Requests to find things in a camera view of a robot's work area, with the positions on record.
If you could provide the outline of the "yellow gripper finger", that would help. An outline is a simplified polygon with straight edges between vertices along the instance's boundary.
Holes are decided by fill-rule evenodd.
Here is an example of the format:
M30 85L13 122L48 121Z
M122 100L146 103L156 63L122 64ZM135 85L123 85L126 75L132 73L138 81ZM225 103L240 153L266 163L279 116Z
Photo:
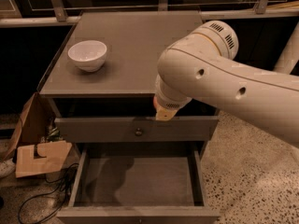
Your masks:
M176 115L176 110L158 107L156 110L156 119L159 121L169 121Z

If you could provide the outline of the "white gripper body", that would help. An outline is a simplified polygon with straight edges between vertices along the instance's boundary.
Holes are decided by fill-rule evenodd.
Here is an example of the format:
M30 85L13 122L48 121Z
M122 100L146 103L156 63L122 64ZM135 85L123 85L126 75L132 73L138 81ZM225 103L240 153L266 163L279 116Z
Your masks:
M169 87L160 76L155 80L155 96L158 105L168 110L180 110L192 100Z

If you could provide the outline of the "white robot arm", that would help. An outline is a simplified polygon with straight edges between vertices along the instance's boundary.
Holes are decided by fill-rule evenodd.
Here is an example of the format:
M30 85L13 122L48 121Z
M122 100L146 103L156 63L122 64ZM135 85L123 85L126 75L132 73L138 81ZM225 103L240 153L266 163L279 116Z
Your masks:
M157 64L156 119L197 100L299 147L299 77L237 63L237 51L235 31L222 21L170 45Z

